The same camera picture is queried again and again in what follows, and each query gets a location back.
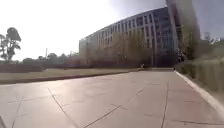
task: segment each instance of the sky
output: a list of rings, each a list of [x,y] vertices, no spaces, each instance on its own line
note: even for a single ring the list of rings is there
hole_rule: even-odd
[[[224,14],[224,0],[193,1],[197,1],[199,22],[206,21],[201,23],[202,33],[212,31],[212,36],[222,36],[224,29],[211,24],[224,23],[224,18],[220,18]],[[165,0],[0,0],[0,3],[0,33],[6,34],[7,28],[15,27],[22,39],[22,49],[16,51],[14,60],[45,56],[46,48],[48,53],[57,55],[78,52],[81,38],[128,16],[166,6]]]

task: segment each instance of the tree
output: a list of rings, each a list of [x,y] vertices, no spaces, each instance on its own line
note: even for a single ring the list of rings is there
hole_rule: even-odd
[[[61,56],[59,56],[59,58],[66,59],[66,55],[63,53],[63,54],[61,54]]]
[[[149,59],[150,49],[144,47],[144,37],[141,32],[115,33],[113,35],[113,52],[118,62],[130,60],[136,63]]]
[[[44,60],[45,58],[43,56],[39,56],[38,60]]]
[[[23,63],[24,64],[32,64],[34,62],[34,60],[32,58],[25,58],[23,59]]]
[[[19,33],[16,28],[11,27],[7,30],[6,36],[0,35],[0,38],[0,56],[6,62],[10,62],[15,55],[15,49],[21,49],[18,43],[21,42]]]
[[[55,59],[57,59],[57,55],[56,55],[55,53],[50,53],[50,54],[47,56],[47,58],[48,58],[49,60],[55,60]]]

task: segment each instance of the shrub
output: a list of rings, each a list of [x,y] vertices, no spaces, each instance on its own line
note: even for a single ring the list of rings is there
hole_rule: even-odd
[[[212,91],[224,91],[224,61],[198,60],[176,65],[177,71],[200,81],[201,85]]]

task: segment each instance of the paved plaza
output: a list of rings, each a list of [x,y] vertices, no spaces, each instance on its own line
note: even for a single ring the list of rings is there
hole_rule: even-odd
[[[224,128],[173,71],[0,86],[7,128]]]

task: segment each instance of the curved building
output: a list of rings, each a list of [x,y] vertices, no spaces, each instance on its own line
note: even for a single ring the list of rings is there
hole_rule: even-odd
[[[114,43],[115,33],[129,35],[135,32],[141,32],[143,33],[144,39],[142,42],[143,46],[146,50],[151,50],[150,56],[152,58],[152,64],[157,65],[160,54],[166,54],[169,51],[176,52],[178,50],[178,39],[173,36],[172,30],[167,7],[143,12],[106,26],[81,39],[79,42],[80,56],[83,60],[87,59],[87,48],[83,47],[88,46],[88,49],[106,51],[103,55],[99,54],[96,56],[101,56],[104,59],[112,59],[114,53],[110,52],[108,48]]]

